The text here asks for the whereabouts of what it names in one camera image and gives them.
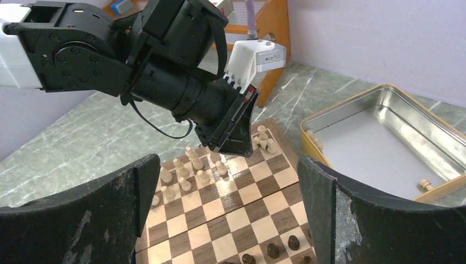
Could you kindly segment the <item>light wooden rook corner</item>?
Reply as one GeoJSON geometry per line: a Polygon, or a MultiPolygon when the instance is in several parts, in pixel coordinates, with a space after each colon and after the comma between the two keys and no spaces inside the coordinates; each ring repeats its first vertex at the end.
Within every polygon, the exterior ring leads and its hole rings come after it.
{"type": "Polygon", "coordinates": [[[260,140],[265,140],[267,141],[268,140],[268,134],[266,133],[266,127],[263,126],[263,125],[260,125],[257,127],[257,132],[259,133],[258,134],[258,137],[260,140]]]}

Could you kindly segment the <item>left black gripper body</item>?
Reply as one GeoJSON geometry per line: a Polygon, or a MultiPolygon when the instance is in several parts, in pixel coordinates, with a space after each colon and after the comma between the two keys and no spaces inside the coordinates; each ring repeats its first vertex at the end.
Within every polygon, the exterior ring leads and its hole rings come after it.
{"type": "Polygon", "coordinates": [[[228,78],[207,82],[174,65],[148,63],[130,93],[169,110],[176,121],[194,122],[211,151],[251,157],[251,115],[259,92],[252,85],[240,91],[228,78]]]}

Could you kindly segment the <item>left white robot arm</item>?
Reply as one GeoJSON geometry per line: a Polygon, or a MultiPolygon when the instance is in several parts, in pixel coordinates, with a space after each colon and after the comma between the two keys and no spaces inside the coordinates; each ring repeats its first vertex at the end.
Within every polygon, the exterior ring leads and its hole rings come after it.
{"type": "Polygon", "coordinates": [[[117,20],[88,3],[2,4],[1,87],[147,101],[211,151],[249,157],[258,90],[225,72],[228,22],[209,1],[149,1],[117,20]]]}

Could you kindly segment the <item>light wooden knight piece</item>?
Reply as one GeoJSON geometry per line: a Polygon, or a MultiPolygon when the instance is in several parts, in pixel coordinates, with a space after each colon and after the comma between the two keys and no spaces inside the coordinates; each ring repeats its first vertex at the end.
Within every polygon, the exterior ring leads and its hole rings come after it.
{"type": "Polygon", "coordinates": [[[161,190],[163,196],[167,200],[173,199],[175,197],[175,193],[172,192],[172,190],[168,186],[162,186],[160,190],[161,190]]]}

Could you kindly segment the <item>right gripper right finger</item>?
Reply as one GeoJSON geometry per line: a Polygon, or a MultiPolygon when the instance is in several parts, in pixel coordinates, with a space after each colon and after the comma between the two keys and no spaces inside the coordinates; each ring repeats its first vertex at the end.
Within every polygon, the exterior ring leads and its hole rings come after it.
{"type": "Polygon", "coordinates": [[[297,174],[318,263],[465,263],[465,207],[388,194],[301,155],[297,174]]]}

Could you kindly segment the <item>light wooden pawn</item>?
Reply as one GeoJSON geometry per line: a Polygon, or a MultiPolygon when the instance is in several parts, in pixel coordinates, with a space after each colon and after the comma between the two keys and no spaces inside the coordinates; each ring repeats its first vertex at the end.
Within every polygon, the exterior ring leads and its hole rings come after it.
{"type": "Polygon", "coordinates": [[[198,170],[196,175],[198,183],[205,185],[210,182],[210,177],[206,171],[198,170]]]}
{"type": "Polygon", "coordinates": [[[319,151],[323,150],[323,144],[320,140],[316,137],[314,132],[310,129],[306,130],[306,135],[314,142],[315,146],[319,149],[319,151]]]}
{"type": "Polygon", "coordinates": [[[159,203],[160,203],[160,197],[158,195],[154,195],[151,205],[155,207],[159,205],[159,203]]]}
{"type": "Polygon", "coordinates": [[[226,175],[228,173],[226,165],[221,160],[216,161],[215,166],[219,175],[226,175]]]}
{"type": "Polygon", "coordinates": [[[184,192],[188,192],[192,189],[192,184],[190,181],[188,181],[186,178],[184,177],[180,177],[178,179],[178,183],[180,184],[180,187],[181,189],[184,191],[184,192]]]}

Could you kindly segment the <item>light wooden queen piece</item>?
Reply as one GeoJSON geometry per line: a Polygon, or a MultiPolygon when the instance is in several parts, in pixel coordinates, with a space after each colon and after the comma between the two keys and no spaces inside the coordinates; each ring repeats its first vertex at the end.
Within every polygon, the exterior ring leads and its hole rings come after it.
{"type": "Polygon", "coordinates": [[[162,182],[164,183],[170,183],[173,179],[173,176],[172,174],[166,170],[164,167],[161,167],[160,168],[160,175],[159,175],[160,179],[162,182]]]}

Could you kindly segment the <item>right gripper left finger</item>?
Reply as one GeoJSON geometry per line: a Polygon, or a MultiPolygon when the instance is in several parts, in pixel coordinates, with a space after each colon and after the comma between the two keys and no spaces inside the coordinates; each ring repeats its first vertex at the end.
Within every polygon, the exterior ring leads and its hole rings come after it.
{"type": "Polygon", "coordinates": [[[135,263],[159,179],[146,155],[19,207],[1,208],[1,263],[135,263]]]}

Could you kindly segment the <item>light wooden king piece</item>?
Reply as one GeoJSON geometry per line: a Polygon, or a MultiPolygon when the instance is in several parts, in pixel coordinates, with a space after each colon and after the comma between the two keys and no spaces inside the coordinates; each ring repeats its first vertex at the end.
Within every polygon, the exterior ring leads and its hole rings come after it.
{"type": "Polygon", "coordinates": [[[173,165],[175,166],[176,176],[178,178],[187,178],[190,175],[190,171],[184,166],[184,163],[178,159],[173,159],[173,165]]]}

